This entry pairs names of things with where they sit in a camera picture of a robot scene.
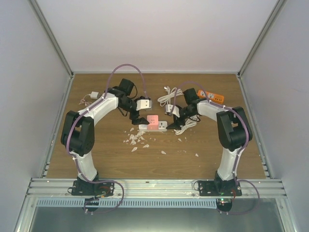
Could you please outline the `pink cube socket adapter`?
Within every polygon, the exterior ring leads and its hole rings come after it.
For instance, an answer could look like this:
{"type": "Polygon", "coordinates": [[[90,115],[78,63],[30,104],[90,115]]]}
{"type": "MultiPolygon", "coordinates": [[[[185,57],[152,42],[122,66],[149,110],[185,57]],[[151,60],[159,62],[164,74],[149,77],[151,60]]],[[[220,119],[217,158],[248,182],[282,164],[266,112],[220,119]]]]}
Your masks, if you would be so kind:
{"type": "Polygon", "coordinates": [[[149,121],[149,125],[147,125],[147,129],[150,131],[158,130],[159,120],[158,115],[148,115],[147,120],[149,121]]]}

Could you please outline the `white pink power strip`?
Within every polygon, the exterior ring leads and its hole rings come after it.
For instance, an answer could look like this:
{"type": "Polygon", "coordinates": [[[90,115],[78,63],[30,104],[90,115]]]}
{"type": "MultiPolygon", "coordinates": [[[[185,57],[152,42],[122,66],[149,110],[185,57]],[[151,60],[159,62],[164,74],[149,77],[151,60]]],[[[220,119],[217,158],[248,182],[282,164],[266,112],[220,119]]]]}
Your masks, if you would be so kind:
{"type": "Polygon", "coordinates": [[[167,131],[168,122],[167,121],[159,121],[158,125],[139,125],[138,129],[140,131],[150,131],[150,132],[166,132],[167,131]]]}

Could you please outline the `orange power strip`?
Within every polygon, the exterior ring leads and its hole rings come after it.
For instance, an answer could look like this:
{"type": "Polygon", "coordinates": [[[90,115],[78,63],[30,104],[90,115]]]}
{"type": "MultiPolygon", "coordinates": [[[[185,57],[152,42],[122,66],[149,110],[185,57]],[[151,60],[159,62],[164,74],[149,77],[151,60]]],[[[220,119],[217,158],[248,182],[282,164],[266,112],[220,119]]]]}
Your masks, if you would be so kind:
{"type": "MultiPolygon", "coordinates": [[[[223,95],[219,95],[219,94],[215,94],[215,93],[207,92],[207,91],[206,91],[206,94],[207,94],[208,98],[210,100],[212,100],[213,102],[218,103],[218,104],[224,103],[224,96],[223,95]]],[[[199,98],[205,98],[205,93],[202,90],[198,90],[197,96],[199,98]]]]}

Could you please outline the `white usb charger plug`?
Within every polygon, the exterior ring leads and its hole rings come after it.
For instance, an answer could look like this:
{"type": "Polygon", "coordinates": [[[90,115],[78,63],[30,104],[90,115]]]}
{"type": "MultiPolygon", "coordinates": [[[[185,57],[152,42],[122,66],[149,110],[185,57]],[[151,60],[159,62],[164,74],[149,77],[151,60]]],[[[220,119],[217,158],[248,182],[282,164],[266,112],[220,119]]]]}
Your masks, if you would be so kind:
{"type": "Polygon", "coordinates": [[[92,91],[91,94],[90,94],[91,99],[97,100],[99,97],[100,97],[99,92],[92,91]]]}

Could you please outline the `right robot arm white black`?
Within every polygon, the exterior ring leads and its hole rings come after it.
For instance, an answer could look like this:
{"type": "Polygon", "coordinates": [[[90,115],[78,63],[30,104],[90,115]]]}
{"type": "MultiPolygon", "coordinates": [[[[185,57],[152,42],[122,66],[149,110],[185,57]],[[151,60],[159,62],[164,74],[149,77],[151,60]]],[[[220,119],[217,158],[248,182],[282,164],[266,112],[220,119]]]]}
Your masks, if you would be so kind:
{"type": "Polygon", "coordinates": [[[204,94],[204,97],[199,97],[195,89],[191,88],[183,92],[186,107],[180,107],[175,103],[166,104],[166,114],[173,116],[173,123],[167,129],[180,130],[185,126],[185,121],[194,116],[205,116],[217,123],[223,152],[220,166],[210,185],[218,195],[224,196],[237,188],[239,160],[253,134],[242,107],[226,107],[214,102],[207,93],[204,94]]]}

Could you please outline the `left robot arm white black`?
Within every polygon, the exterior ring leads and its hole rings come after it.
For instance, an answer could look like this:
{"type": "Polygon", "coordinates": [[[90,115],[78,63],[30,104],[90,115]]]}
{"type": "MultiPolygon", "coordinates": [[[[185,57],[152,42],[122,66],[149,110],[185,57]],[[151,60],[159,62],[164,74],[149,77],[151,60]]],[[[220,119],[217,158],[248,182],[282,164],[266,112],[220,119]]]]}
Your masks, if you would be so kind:
{"type": "Polygon", "coordinates": [[[107,91],[88,107],[66,114],[60,141],[72,157],[78,178],[84,181],[83,190],[88,195],[95,195],[99,191],[99,182],[96,181],[98,172],[91,153],[95,143],[96,124],[117,108],[129,113],[133,125],[149,124],[146,118],[140,117],[140,110],[150,109],[151,99],[146,96],[130,98],[134,86],[133,82],[122,79],[119,86],[107,88],[107,91]]]}

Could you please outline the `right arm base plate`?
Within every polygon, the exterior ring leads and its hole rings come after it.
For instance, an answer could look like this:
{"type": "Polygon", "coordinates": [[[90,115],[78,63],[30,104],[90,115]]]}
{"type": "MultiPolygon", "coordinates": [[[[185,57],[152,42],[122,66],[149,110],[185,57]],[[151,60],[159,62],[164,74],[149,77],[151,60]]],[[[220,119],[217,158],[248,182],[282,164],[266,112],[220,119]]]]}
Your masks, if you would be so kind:
{"type": "Polygon", "coordinates": [[[215,180],[198,180],[197,184],[200,196],[232,197],[242,195],[242,191],[239,189],[240,184],[236,185],[234,180],[223,182],[215,180]]]}

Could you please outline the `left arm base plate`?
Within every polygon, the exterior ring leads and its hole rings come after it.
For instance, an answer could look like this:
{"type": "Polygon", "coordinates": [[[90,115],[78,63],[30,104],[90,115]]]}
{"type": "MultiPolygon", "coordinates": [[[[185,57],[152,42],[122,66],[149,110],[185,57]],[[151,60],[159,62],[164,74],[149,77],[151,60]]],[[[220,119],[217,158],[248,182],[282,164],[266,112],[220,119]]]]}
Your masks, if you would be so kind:
{"type": "Polygon", "coordinates": [[[92,184],[81,179],[75,180],[72,187],[68,188],[72,196],[109,197],[113,196],[113,191],[114,183],[92,184]]]}

